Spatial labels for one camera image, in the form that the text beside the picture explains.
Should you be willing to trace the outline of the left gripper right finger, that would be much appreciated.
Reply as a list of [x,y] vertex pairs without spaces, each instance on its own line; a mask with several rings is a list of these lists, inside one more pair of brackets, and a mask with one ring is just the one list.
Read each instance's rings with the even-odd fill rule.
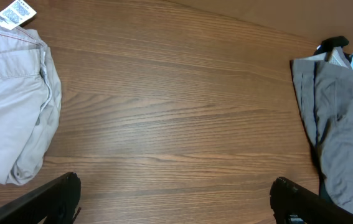
[[277,224],[353,224],[352,213],[285,177],[273,182],[270,207]]

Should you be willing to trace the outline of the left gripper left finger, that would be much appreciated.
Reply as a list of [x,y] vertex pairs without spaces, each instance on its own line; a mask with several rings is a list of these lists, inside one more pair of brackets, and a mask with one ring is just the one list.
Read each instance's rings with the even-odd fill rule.
[[0,207],[0,224],[73,224],[80,196],[81,180],[74,172],[65,173]]

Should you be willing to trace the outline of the beige shorts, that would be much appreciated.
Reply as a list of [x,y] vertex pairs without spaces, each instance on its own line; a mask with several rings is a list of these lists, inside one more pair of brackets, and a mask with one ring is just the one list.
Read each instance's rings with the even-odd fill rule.
[[22,27],[34,14],[24,1],[0,12],[0,184],[33,179],[59,125],[62,89],[50,47]]

